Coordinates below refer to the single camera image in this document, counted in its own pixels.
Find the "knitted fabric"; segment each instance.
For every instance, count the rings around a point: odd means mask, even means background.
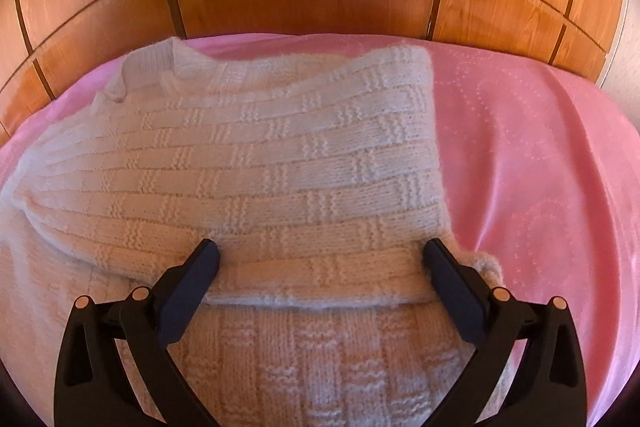
[[[0,355],[40,375],[18,383],[36,409],[50,419],[76,296],[123,298],[210,237],[219,275],[171,351],[222,425],[424,422],[472,349],[420,267],[422,246],[441,237],[490,285],[501,277],[450,232],[432,74],[410,46],[224,62],[170,39],[130,54],[0,194],[0,313],[37,352]]]

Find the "pink tablecloth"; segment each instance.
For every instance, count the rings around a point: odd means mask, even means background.
[[[402,39],[225,36],[190,41],[208,55],[356,56]],[[414,41],[433,56],[437,130],[454,231],[489,251],[516,297],[569,301],[587,373],[590,425],[640,359],[640,137],[583,79],[528,58]],[[83,77],[0,150],[3,182],[52,122],[87,105],[117,66]]]

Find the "pink bedsheet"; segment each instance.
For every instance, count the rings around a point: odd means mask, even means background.
[[[357,56],[408,39],[265,34],[190,41],[221,58],[293,52]],[[463,247],[489,251],[517,298],[568,300],[587,373],[590,425],[640,359],[640,137],[572,74],[528,58],[449,44],[435,69],[442,169]],[[52,122],[94,97],[113,60],[25,122],[0,150],[0,182]]]

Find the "round joint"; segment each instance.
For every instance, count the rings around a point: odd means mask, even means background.
[[[146,286],[138,286],[131,293],[134,301],[143,301],[149,296],[149,288]]]
[[[86,295],[83,295],[82,297],[78,297],[76,299],[76,308],[78,308],[79,310],[83,310],[88,305],[89,305],[89,297],[87,297]]]
[[[565,310],[567,308],[567,303],[562,297],[554,297],[553,304],[559,310]]]
[[[497,288],[494,288],[494,297],[500,302],[507,302],[511,299],[511,293],[507,288],[498,286]]]

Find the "knit pattern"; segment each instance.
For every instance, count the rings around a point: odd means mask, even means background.
[[[21,159],[0,204],[31,246],[10,241],[0,259],[55,258],[63,328],[77,295],[105,293],[97,280],[122,298],[210,237],[220,273],[174,355],[223,425],[420,425],[472,352],[420,267],[424,242],[500,282],[450,233],[432,76],[410,46],[353,60],[224,62],[177,39],[134,52]],[[30,283],[15,278],[25,295]]]

